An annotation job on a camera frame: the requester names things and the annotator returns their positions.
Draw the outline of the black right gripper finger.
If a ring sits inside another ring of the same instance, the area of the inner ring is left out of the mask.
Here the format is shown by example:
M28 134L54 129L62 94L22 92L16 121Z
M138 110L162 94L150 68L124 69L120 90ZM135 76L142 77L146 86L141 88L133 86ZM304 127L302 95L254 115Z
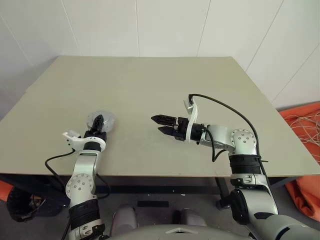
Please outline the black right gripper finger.
M154 115L151 119L159 125L175 125L177 122L176 117L163 114Z
M165 135L173 136L173 137L175 136L175 133L176 133L175 129L172 126L161 126L161 127L158 127L158 130Z

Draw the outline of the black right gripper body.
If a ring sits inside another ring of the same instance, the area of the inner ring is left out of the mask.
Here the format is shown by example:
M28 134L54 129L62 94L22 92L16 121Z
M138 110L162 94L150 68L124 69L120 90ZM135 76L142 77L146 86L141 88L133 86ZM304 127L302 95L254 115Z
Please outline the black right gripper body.
M177 124L173 127L173 136L176 140L185 141L189 120L184 117L178 117Z

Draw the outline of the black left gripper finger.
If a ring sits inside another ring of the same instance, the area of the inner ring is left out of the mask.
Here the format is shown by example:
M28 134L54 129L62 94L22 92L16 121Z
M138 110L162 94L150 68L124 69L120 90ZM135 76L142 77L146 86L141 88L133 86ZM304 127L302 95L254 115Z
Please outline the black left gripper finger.
M104 126L104 117L102 114L98 115L95 117L91 130L93 132L102 132L103 131L103 126Z

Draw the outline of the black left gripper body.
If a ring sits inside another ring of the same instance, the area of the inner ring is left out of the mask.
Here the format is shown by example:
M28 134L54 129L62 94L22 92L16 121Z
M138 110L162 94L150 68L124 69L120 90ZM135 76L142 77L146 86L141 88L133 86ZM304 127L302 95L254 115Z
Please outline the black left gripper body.
M88 138L88 137L99 138L99 139L102 139L104 142L107 141L107 133L105 131L87 130L84 134L84 138Z

